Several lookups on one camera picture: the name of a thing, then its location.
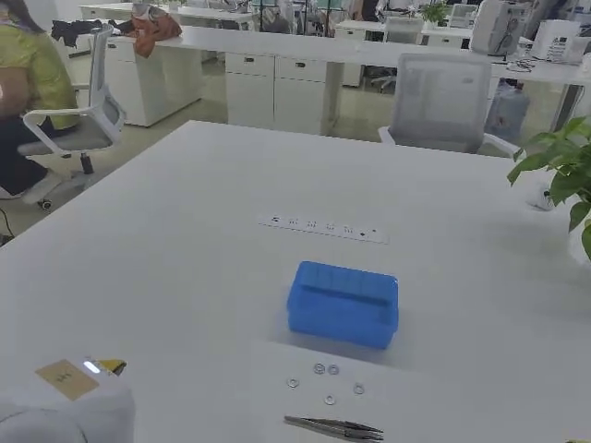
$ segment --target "yellow shirt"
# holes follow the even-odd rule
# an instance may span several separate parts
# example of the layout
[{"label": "yellow shirt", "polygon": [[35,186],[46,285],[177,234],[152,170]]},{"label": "yellow shirt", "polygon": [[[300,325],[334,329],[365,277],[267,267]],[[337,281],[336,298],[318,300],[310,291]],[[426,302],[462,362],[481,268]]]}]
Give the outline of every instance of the yellow shirt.
[{"label": "yellow shirt", "polygon": [[[29,110],[78,108],[66,67],[47,34],[0,24],[0,67],[27,69]],[[74,126],[78,117],[53,116],[51,121],[55,129],[66,129]]]}]

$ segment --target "power strip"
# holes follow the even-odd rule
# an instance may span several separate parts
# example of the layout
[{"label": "power strip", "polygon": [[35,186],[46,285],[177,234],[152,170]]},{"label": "power strip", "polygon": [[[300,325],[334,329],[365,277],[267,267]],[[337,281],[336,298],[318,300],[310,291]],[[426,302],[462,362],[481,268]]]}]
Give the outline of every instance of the power strip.
[{"label": "power strip", "polygon": [[263,216],[259,218],[259,224],[303,233],[320,233],[360,242],[380,243],[383,245],[390,243],[388,235],[378,228],[354,228],[349,224],[321,221],[313,217]]}]

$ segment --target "tweezers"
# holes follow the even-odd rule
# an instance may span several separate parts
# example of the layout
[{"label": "tweezers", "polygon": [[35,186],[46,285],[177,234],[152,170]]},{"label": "tweezers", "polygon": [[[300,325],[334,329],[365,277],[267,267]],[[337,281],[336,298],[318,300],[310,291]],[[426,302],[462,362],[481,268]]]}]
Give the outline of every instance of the tweezers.
[{"label": "tweezers", "polygon": [[289,425],[305,427],[313,431],[319,431],[322,434],[331,437],[338,437],[351,441],[382,441],[383,431],[375,427],[360,425],[353,422],[343,422],[340,420],[323,420],[318,418],[301,418],[285,416],[285,422]]}]

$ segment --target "chair armrest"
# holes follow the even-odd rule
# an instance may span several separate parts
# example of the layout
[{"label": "chair armrest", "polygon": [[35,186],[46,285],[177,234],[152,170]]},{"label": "chair armrest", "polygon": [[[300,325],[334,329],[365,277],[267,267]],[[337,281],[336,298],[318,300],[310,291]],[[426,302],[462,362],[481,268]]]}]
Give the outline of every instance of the chair armrest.
[{"label": "chair armrest", "polygon": [[72,89],[75,91],[79,90],[89,90],[90,83],[72,83]]},{"label": "chair armrest", "polygon": [[[501,150],[502,152],[506,153],[511,158],[520,149],[518,146],[513,145],[512,143],[510,143],[506,140],[503,140],[502,138],[499,138],[497,136],[493,136],[492,134],[487,134],[486,132],[484,134],[484,138],[483,138],[482,142],[483,142],[483,144],[488,143],[488,144],[494,146],[498,150]],[[522,153],[517,160],[523,160],[524,158],[525,158],[525,154]]]},{"label": "chair armrest", "polygon": [[38,119],[34,118],[37,115],[41,115],[44,117],[50,117],[52,115],[84,115],[88,114],[94,108],[87,107],[87,108],[78,108],[78,109],[59,109],[59,110],[35,110],[26,113],[22,117],[22,121],[25,126],[32,132],[37,138],[47,147],[49,148],[54,154],[64,155],[68,154],[67,151],[62,150],[59,146],[57,146],[53,140],[47,136],[41,129],[39,125],[37,125]]},{"label": "chair armrest", "polygon": [[378,134],[380,134],[380,140],[382,143],[389,143],[391,145],[396,144],[396,141],[392,138],[392,134],[390,134],[387,126],[378,129]]}]

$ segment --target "chair wheel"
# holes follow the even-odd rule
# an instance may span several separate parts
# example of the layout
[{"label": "chair wheel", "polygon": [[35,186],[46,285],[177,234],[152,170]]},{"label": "chair wheel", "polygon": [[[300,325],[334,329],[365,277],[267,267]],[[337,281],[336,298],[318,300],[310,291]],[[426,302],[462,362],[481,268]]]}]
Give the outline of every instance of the chair wheel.
[{"label": "chair wheel", "polygon": [[46,199],[43,199],[43,200],[41,200],[41,201],[38,201],[38,202],[37,202],[37,205],[39,205],[39,207],[40,207],[42,210],[50,210],[54,204],[52,203],[52,201],[51,201],[51,200],[46,200]]}]

